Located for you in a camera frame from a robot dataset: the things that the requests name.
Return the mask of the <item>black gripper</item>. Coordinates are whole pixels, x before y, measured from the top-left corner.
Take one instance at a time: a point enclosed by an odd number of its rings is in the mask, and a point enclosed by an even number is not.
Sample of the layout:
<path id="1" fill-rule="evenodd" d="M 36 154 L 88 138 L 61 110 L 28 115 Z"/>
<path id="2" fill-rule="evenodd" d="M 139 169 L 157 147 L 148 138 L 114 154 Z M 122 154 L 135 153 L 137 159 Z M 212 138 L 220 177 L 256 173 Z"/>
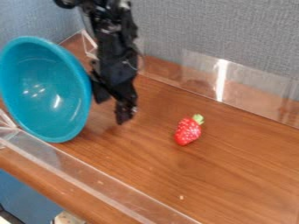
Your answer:
<path id="1" fill-rule="evenodd" d="M 121 125 L 136 114 L 136 29 L 132 31 L 109 31 L 97 28 L 97 60 L 92 65 L 92 94 L 97 104 L 105 102 L 110 96 L 116 101 L 116 124 Z"/>

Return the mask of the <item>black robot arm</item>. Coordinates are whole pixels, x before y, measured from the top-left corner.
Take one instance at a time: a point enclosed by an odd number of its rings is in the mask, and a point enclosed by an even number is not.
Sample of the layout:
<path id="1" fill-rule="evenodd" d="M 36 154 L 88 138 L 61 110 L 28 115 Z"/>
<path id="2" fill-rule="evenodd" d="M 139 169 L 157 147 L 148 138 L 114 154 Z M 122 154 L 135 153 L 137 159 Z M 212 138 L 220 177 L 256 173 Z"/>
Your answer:
<path id="1" fill-rule="evenodd" d="M 66 10 L 78 7 L 86 33 L 97 42 L 96 57 L 89 62 L 89 81 L 97 104 L 116 100 L 116 123 L 121 125 L 136 113 L 135 78 L 139 70 L 137 26 L 129 0 L 52 0 Z"/>

